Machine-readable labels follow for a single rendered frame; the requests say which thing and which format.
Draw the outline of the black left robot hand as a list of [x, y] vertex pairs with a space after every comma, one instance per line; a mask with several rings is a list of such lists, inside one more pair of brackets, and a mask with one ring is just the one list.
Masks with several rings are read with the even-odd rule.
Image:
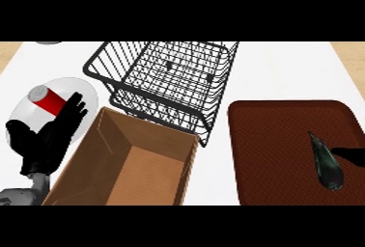
[[57, 118], [48, 122], [39, 132], [20, 120], [9, 120], [6, 128], [11, 134], [11, 147], [23, 156], [21, 174], [49, 175], [57, 171], [71, 143], [71, 137], [89, 113], [83, 95], [74, 93]]

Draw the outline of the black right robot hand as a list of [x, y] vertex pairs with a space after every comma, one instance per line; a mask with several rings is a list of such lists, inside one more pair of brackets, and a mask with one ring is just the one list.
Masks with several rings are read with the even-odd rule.
[[346, 159], [358, 167], [365, 167], [365, 149], [333, 148], [331, 153]]

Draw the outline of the dark green eggplant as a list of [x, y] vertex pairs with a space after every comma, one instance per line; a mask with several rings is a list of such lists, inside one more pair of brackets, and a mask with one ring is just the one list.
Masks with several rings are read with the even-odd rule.
[[315, 170], [320, 183], [329, 190], [340, 190], [345, 185], [343, 168], [334, 155], [331, 154], [326, 142], [314, 135], [312, 132], [309, 132], [308, 135], [311, 138]]

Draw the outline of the dark brown tray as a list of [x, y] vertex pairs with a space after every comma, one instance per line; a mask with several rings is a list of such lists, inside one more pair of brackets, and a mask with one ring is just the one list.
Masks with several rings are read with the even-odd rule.
[[345, 186], [317, 178], [311, 138], [365, 148], [365, 132], [336, 100], [240, 100], [228, 107], [237, 191], [244, 206], [365, 205], [365, 168], [340, 159]]

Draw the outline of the red can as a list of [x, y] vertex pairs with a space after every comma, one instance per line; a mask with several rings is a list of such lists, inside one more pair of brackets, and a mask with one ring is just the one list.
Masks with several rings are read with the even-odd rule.
[[29, 100], [52, 115], [58, 115], [66, 105], [66, 100], [45, 85], [36, 86], [27, 95]]

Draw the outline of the brown cardboard box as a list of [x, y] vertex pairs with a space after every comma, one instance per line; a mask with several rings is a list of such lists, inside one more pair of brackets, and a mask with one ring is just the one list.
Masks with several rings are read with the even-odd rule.
[[197, 146], [196, 135], [104, 108], [45, 204], [179, 206]]

